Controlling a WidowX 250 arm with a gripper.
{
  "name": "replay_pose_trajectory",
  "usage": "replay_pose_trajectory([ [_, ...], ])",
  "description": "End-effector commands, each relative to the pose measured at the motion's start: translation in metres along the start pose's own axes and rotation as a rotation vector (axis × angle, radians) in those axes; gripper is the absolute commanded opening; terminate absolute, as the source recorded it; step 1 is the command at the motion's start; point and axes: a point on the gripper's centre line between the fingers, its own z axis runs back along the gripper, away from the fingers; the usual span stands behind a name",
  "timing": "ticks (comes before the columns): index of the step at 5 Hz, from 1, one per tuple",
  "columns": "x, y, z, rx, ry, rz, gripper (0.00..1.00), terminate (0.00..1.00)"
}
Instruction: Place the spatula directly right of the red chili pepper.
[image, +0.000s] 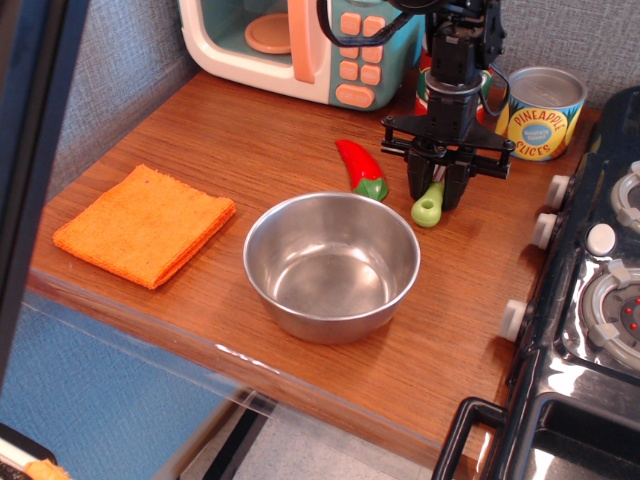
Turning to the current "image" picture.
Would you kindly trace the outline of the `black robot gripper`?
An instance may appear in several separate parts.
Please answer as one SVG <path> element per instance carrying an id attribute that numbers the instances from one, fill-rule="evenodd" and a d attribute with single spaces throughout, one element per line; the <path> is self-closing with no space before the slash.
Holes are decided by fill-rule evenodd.
<path id="1" fill-rule="evenodd" d="M 443 210 L 450 211 L 458 206 L 472 175 L 508 177 L 515 144 L 479 123 L 477 107 L 483 100 L 480 78 L 459 85 L 427 78 L 425 86 L 427 113 L 384 118 L 381 148 L 405 157 L 413 200 L 426 193 L 435 165 L 447 167 Z"/>

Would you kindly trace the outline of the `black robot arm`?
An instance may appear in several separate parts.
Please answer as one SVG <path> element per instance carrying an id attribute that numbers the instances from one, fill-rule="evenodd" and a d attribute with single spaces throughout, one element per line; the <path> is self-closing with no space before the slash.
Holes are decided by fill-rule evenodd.
<path id="1" fill-rule="evenodd" d="M 338 47 L 385 45 L 414 16 L 425 18 L 431 68 L 425 75 L 428 93 L 423 115 L 388 116 L 383 120 L 384 151 L 401 155 L 407 164 L 410 195 L 422 197 L 438 166 L 444 169 L 442 208 L 455 209 L 470 178 L 481 174 L 505 179 L 510 172 L 513 141 L 489 130 L 477 119 L 486 107 L 483 72 L 498 69 L 506 32 L 498 1 L 395 1 L 399 15 L 380 32 L 362 40 L 332 31 L 328 4 L 316 12 L 324 35 Z"/>

